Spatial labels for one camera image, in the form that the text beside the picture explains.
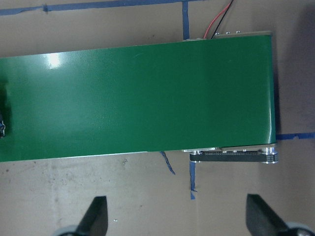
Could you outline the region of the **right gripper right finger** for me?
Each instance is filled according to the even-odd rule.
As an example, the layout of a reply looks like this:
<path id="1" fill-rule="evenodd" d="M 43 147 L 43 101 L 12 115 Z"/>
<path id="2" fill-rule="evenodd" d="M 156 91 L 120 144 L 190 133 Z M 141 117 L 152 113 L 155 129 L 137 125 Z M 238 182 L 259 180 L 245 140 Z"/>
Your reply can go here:
<path id="1" fill-rule="evenodd" d="M 252 236 L 291 236 L 288 225 L 258 195 L 248 194 L 246 226 Z"/>

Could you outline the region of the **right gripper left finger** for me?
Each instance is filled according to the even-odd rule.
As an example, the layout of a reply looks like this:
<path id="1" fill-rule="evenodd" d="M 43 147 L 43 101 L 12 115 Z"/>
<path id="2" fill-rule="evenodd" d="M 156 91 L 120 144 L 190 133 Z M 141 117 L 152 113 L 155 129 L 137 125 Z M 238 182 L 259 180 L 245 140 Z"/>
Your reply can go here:
<path id="1" fill-rule="evenodd" d="M 108 207 L 106 196 L 94 197 L 88 210 L 77 226 L 76 236 L 105 236 L 108 230 Z"/>

